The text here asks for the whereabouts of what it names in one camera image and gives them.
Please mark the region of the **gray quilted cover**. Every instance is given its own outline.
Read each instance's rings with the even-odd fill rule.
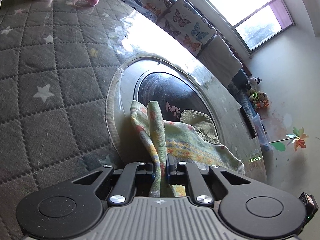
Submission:
[[[107,33],[121,1],[3,0],[0,9],[0,239],[20,239],[18,202],[102,163],[122,167],[105,98],[125,59]]]

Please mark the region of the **plush toy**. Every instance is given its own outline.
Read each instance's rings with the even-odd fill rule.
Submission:
[[[247,82],[244,84],[244,87],[243,87],[243,88],[245,88],[245,89],[247,89],[247,90],[250,90],[250,89],[251,89],[250,82],[247,81]]]
[[[268,95],[264,92],[258,91],[257,92],[259,101],[268,101]]]
[[[259,83],[262,81],[262,79],[258,78],[258,77],[252,77],[249,79],[250,84],[252,85],[259,85]]]
[[[251,96],[249,96],[249,100],[250,102],[254,102],[254,101],[257,101],[259,102],[259,96],[258,96],[258,93],[257,92],[254,92]]]
[[[255,93],[255,89],[253,88],[250,88],[248,91],[247,91],[247,96],[251,96],[253,93]]]
[[[255,103],[253,105],[253,108],[259,109],[259,108],[267,107],[268,105],[269,105],[268,101],[261,100],[259,103]]]

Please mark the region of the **laundry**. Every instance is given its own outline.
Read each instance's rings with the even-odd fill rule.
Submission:
[[[185,110],[181,113],[180,122],[169,122],[162,119],[157,101],[150,101],[148,107],[133,101],[131,121],[156,167],[155,182],[149,196],[185,194],[181,186],[167,185],[167,153],[172,154],[176,163],[195,163],[203,170],[215,164],[244,175],[243,163],[219,142],[214,123],[206,114]]]

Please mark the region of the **pink logo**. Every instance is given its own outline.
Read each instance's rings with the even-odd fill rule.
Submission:
[[[170,110],[170,112],[173,112],[173,116],[176,116],[177,113],[180,113],[180,108],[177,108],[175,106],[170,106],[168,101],[167,101],[165,109],[167,110],[167,112],[169,112],[169,110]]]

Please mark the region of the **toy pinwheel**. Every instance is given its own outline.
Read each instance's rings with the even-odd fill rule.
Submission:
[[[290,140],[288,142],[287,146],[289,144],[293,144],[293,148],[294,148],[295,151],[297,151],[297,149],[299,147],[306,148],[305,139],[307,139],[309,136],[304,133],[304,128],[303,127],[301,129],[299,129],[299,130],[294,127],[293,128],[293,134],[287,134],[287,136],[288,136],[288,138],[286,138],[286,139],[273,141],[273,142],[270,142],[270,144],[272,144],[277,150],[284,151],[285,150],[285,145],[283,143],[281,143],[281,142],[282,141],[286,141],[286,140]]]

